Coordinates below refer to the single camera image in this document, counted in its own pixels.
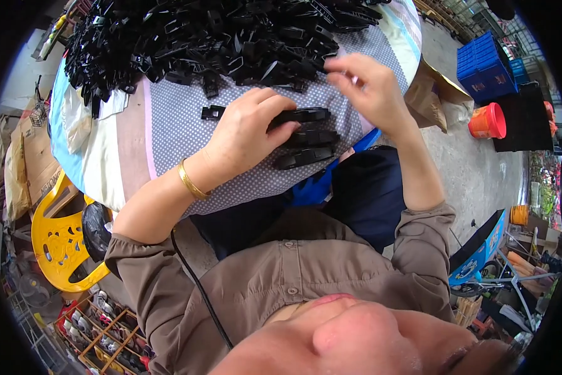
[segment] woman's left hand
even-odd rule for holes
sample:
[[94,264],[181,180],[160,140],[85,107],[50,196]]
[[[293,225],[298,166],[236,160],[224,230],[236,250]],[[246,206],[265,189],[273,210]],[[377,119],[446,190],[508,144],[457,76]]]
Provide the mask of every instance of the woman's left hand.
[[271,88],[249,90],[225,109],[208,144],[187,159],[187,175],[193,180],[190,159],[199,161],[201,168],[213,177],[210,186],[203,187],[210,190],[254,168],[300,126],[297,122],[286,122],[266,132],[272,119],[281,111],[295,108],[293,100]]

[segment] bracelet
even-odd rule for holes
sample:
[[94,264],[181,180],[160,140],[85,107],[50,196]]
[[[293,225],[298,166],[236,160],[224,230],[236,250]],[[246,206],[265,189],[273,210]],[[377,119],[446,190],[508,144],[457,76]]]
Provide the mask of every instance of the bracelet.
[[199,190],[194,184],[193,182],[191,182],[191,180],[189,179],[189,176],[187,176],[187,173],[185,173],[185,168],[183,167],[183,162],[185,161],[185,159],[181,160],[179,163],[179,177],[181,179],[181,181],[183,181],[183,184],[185,184],[185,186],[187,187],[187,190],[189,190],[189,192],[197,199],[199,200],[206,200],[210,197],[210,191],[208,191],[207,193],[203,193],[201,190]]

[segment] dark pants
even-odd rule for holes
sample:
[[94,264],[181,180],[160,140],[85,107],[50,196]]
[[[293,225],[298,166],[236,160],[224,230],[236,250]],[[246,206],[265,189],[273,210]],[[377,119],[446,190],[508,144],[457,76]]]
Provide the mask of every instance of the dark pants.
[[[379,253],[394,242],[406,208],[395,148],[378,146],[350,156],[332,171],[332,188],[333,198],[323,213],[347,225]],[[212,214],[192,215],[191,221],[222,260],[250,247],[290,201],[288,194],[255,199]]]

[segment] shoe rack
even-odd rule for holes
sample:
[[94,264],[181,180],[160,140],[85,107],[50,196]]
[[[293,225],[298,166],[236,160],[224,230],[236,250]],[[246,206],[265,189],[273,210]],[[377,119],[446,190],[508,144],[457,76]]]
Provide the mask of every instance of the shoe rack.
[[78,360],[100,375],[148,374],[147,363],[154,352],[137,324],[137,315],[112,299],[90,295],[54,326]]

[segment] lips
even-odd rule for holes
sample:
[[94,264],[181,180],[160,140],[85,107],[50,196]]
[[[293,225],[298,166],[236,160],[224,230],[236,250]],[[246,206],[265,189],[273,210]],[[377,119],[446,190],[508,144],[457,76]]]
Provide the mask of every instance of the lips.
[[310,308],[315,308],[315,307],[320,306],[320,305],[328,304],[330,302],[337,301],[338,299],[341,299],[341,298],[356,299],[356,297],[354,297],[354,296],[352,296],[351,294],[348,294],[348,293],[329,294],[329,295],[326,295],[324,297],[320,297],[319,299],[316,299],[314,302],[312,302],[312,305],[311,305]]

